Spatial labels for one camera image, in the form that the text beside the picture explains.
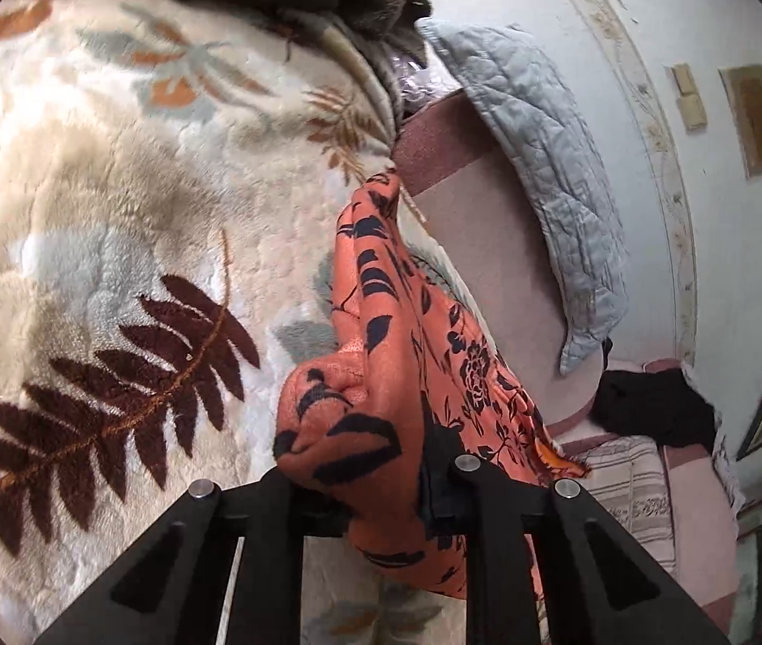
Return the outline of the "orange floral garment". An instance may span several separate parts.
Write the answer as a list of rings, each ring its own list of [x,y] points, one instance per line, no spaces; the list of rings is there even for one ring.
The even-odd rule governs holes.
[[[585,469],[551,440],[475,317],[414,263],[399,198],[397,175],[378,173],[338,217],[331,323],[340,347],[287,378],[273,454],[291,481],[350,508],[348,538],[372,565],[461,598],[464,537],[430,536],[424,518],[429,435],[531,485]]]

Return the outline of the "striped beige pillow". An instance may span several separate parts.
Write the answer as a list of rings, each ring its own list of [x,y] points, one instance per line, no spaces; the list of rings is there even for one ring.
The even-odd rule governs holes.
[[[647,437],[620,437],[579,456],[583,486],[668,574],[675,572],[674,523],[665,466]]]

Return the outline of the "black cloth on bed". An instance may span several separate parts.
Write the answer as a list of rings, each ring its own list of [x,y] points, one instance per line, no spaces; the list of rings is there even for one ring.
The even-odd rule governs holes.
[[[642,371],[610,368],[613,341],[602,343],[604,371],[588,418],[607,433],[643,435],[661,446],[715,450],[715,408],[688,382],[680,361],[657,360]]]

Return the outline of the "cream leaf-pattern fleece blanket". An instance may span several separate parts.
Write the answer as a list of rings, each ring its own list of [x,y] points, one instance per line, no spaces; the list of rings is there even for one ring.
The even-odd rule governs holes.
[[[393,51],[336,15],[0,0],[0,642],[41,643],[191,486],[279,470],[284,383],[340,347],[338,217],[397,175]],[[480,324],[401,182],[397,224]],[[347,530],[303,542],[298,643],[446,641],[448,596]]]

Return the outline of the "pink bed sheet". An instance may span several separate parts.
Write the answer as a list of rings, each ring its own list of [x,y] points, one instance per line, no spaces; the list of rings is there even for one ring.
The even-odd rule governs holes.
[[[551,435],[580,453],[620,438],[588,418],[604,371],[602,353],[569,376],[559,373],[566,322],[543,232],[515,169],[467,96],[455,92],[411,117],[394,160]],[[610,355],[608,367],[642,371],[650,365]],[[726,629],[738,591],[728,495],[702,446],[657,447],[670,490],[674,575]]]

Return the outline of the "grey quilted pillow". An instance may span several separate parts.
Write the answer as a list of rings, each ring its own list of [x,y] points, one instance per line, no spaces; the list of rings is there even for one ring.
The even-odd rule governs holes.
[[[559,373],[567,376],[629,308],[629,252],[591,130],[529,33],[435,19],[417,28],[495,137],[540,223],[565,313]]]

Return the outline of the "lilac patterned cloth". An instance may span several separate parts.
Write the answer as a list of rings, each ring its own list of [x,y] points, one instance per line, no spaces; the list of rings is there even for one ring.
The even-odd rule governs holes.
[[[461,89],[461,84],[449,73],[430,45],[426,47],[424,66],[420,66],[409,54],[395,53],[393,67],[400,85],[405,118]]]

